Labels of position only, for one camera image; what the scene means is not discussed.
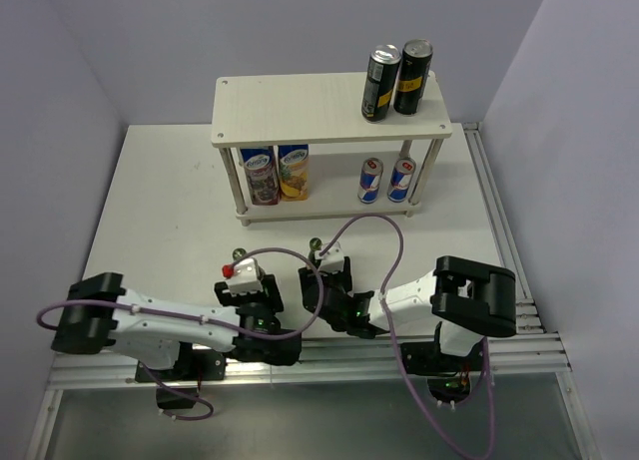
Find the green glass bottle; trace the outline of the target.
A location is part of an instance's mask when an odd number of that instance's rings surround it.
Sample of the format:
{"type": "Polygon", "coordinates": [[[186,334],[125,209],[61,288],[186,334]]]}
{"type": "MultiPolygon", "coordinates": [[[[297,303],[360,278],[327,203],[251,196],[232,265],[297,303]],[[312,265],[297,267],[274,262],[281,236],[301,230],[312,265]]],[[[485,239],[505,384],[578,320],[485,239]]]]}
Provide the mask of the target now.
{"type": "Polygon", "coordinates": [[[242,259],[247,254],[247,251],[241,247],[235,248],[232,253],[233,261],[242,259]]]}
{"type": "Polygon", "coordinates": [[[310,252],[309,260],[316,260],[316,253],[321,251],[322,241],[318,237],[313,237],[309,242],[310,252]]]}

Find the blue silver can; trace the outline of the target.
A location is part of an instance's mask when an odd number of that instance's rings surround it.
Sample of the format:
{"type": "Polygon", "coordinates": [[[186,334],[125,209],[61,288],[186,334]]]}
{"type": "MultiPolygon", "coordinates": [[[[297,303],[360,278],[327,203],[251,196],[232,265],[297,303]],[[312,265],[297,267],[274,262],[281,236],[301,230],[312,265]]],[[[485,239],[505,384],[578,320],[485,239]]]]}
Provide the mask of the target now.
{"type": "Polygon", "coordinates": [[[361,167],[357,196],[364,204],[372,204],[378,197],[383,174],[383,162],[379,158],[366,159],[361,167]]]}
{"type": "Polygon", "coordinates": [[[399,158],[390,176],[387,197],[394,203],[404,202],[415,172],[416,163],[410,157],[399,158]]]}

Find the black can silver top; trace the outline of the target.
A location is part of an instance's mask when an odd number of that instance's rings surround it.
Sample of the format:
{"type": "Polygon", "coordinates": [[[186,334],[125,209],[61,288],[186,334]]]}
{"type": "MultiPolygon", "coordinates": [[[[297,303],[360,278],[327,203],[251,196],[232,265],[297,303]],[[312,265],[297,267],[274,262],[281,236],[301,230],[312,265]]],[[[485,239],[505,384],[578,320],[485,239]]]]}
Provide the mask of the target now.
{"type": "Polygon", "coordinates": [[[379,122],[386,117],[400,61],[401,53],[393,45],[378,45],[371,51],[361,102],[367,121],[379,122]]]}

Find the black can yellow label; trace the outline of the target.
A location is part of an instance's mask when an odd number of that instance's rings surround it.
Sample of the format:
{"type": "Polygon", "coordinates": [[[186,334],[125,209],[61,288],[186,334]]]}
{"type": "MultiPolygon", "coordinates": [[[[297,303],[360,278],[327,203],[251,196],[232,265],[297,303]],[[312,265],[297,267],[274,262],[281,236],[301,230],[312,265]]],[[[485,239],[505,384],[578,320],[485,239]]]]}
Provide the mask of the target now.
{"type": "Polygon", "coordinates": [[[425,39],[407,41],[402,49],[393,107],[401,115],[418,111],[428,79],[433,47],[425,39]]]}

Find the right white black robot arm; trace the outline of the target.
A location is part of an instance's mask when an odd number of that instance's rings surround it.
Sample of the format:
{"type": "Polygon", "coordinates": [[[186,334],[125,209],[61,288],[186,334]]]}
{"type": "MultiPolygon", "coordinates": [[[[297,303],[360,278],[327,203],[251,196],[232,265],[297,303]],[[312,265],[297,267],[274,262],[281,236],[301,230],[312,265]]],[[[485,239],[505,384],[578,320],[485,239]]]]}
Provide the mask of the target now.
{"type": "Polygon", "coordinates": [[[376,291],[354,292],[350,258],[340,269],[323,271],[319,318],[336,332],[371,340],[399,327],[433,319],[433,340],[402,342],[407,373],[443,376],[479,371],[480,343],[486,337],[508,338],[517,332],[516,276],[507,268],[456,256],[442,256],[435,269],[390,289],[380,304],[376,291]]]}

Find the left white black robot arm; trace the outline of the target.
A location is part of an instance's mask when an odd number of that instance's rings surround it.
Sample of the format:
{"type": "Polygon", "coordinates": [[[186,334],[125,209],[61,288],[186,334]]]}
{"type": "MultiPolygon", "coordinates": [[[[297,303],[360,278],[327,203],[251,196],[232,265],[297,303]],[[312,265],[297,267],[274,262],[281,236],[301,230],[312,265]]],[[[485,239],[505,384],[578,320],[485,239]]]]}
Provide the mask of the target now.
{"type": "Polygon", "coordinates": [[[51,349],[58,353],[94,355],[111,350],[136,359],[172,379],[183,379],[195,366],[193,346],[209,347],[240,362],[292,366],[300,358],[302,337],[284,340],[255,338],[286,335],[277,314],[278,298],[258,293],[233,301],[223,282],[216,284],[221,306],[185,304],[142,295],[122,285],[123,276],[105,272],[69,287],[67,299],[106,301],[102,305],[65,307],[55,327],[51,349]]]}

